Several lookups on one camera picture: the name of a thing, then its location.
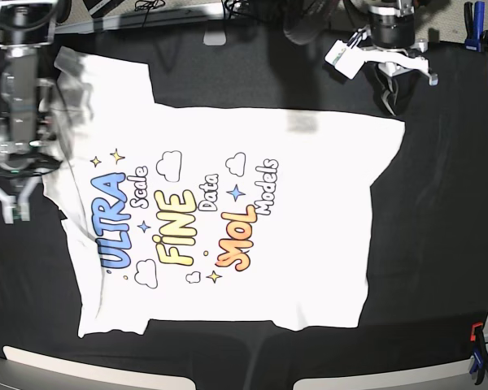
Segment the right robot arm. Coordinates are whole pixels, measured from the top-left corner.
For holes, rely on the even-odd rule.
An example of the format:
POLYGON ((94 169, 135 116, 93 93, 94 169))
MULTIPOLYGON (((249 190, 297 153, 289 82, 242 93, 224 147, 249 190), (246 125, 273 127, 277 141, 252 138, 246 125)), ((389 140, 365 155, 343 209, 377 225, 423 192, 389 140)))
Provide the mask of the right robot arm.
POLYGON ((57 1, 0 1, 0 177, 16 192, 55 171, 60 161, 43 149, 57 139, 50 98, 54 81, 41 77, 40 52, 52 44, 57 1))

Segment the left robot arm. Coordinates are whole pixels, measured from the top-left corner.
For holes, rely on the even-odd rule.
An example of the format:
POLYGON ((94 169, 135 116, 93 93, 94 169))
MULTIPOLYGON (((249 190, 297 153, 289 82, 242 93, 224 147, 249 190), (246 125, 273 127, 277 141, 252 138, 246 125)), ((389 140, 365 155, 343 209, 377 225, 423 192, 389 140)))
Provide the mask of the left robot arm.
MULTIPOLYGON (((414 6, 410 1, 370 1, 368 17, 373 46, 408 57, 416 52, 414 6)), ((393 116, 401 115, 412 98, 418 75, 395 63, 378 63, 374 67, 381 85, 380 99, 393 116)))

